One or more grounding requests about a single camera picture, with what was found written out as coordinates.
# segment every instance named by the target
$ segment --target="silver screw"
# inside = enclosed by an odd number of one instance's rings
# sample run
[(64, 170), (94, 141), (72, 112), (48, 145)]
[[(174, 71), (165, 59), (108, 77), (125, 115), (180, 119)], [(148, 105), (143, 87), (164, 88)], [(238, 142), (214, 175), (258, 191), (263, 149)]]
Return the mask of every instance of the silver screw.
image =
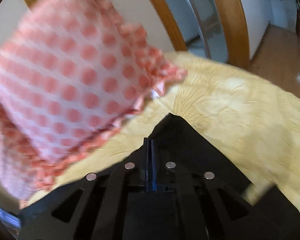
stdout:
[(167, 162), (167, 163), (166, 163), (166, 167), (167, 167), (168, 169), (173, 169), (173, 168), (176, 167), (176, 164), (175, 164), (174, 162)]
[(95, 173), (89, 173), (87, 176), (86, 176), (86, 179), (87, 180), (95, 180), (97, 178), (97, 175)]
[(204, 174), (204, 177), (206, 179), (214, 179), (214, 174), (211, 172), (211, 171), (207, 171), (205, 174)]
[(134, 165), (134, 163), (126, 163), (126, 164), (124, 165), (124, 167), (125, 167), (127, 170), (132, 170), (132, 169), (135, 167), (135, 165)]

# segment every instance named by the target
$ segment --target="wooden door frame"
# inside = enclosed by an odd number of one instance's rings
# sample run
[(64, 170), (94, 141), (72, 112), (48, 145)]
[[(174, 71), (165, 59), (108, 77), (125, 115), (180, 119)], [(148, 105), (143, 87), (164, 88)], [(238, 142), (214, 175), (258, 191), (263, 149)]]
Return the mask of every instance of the wooden door frame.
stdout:
[[(179, 27), (165, 0), (150, 0), (176, 50), (187, 50)], [(247, 69), (250, 65), (248, 28), (241, 0), (215, 0), (228, 49), (228, 63)]]

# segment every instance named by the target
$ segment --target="white wall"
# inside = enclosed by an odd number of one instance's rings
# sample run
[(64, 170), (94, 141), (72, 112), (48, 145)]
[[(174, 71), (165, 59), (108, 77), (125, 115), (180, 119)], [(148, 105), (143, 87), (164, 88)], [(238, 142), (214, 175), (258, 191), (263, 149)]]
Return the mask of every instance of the white wall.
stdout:
[(24, 0), (3, 0), (0, 3), (0, 45), (10, 37), (27, 9)]
[(170, 38), (150, 0), (112, 0), (126, 21), (141, 22), (148, 32), (149, 44), (164, 52), (174, 51)]
[(274, 19), (271, 24), (296, 31), (297, 7), (295, 0), (270, 0)]
[(198, 35), (196, 19), (186, 0), (165, 0), (185, 41)]
[(254, 56), (272, 17), (269, 0), (241, 0), (247, 21), (250, 59)]

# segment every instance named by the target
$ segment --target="yellow bedsheet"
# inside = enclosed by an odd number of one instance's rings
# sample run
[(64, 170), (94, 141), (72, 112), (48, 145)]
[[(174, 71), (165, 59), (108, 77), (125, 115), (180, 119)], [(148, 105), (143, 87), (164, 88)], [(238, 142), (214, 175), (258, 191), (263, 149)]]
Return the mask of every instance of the yellow bedsheet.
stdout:
[[(143, 114), (73, 164), (55, 187), (121, 161), (171, 112), (186, 119), (252, 181), (245, 193), (250, 203), (275, 183), (300, 211), (300, 99), (237, 67), (184, 52), (167, 58), (189, 70), (186, 80), (149, 101)], [(39, 191), (30, 202), (46, 194)]]

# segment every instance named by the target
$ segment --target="brown floor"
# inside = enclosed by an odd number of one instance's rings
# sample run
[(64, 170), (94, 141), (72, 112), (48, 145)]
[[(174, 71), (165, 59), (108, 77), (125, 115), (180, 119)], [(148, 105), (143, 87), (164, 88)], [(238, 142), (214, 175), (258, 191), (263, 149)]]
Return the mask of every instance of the brown floor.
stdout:
[(300, 39), (270, 25), (248, 71), (300, 98)]

